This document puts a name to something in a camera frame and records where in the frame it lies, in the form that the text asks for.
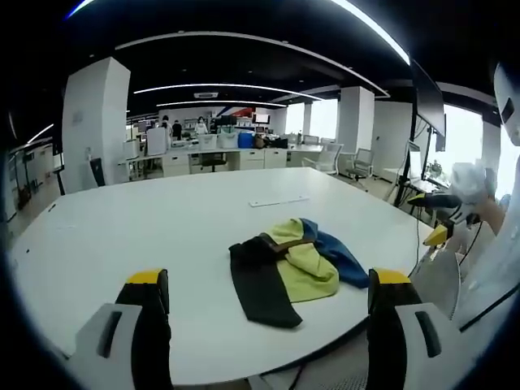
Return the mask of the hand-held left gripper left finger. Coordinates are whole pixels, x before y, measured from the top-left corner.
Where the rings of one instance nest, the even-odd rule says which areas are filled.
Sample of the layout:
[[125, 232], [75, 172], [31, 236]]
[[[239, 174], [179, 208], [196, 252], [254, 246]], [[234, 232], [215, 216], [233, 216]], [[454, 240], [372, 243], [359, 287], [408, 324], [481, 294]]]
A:
[[76, 334], [67, 368], [83, 389], [172, 389], [168, 274], [141, 271]]

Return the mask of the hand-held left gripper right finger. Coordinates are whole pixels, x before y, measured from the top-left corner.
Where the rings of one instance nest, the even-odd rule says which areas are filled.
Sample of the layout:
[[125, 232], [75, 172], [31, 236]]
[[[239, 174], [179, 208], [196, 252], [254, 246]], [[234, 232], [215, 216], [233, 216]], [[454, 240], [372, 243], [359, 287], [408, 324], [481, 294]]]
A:
[[369, 389], [451, 389], [456, 376], [445, 364], [460, 345], [455, 324], [422, 302], [410, 278], [369, 270], [367, 342]]

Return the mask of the person's right hand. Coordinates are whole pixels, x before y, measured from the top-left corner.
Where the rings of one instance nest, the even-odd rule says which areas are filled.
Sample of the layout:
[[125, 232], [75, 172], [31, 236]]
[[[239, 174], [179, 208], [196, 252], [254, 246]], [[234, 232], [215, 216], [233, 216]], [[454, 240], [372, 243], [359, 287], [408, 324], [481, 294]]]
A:
[[486, 222], [497, 236], [505, 219], [505, 211], [494, 199], [486, 198], [475, 206], [475, 213]]

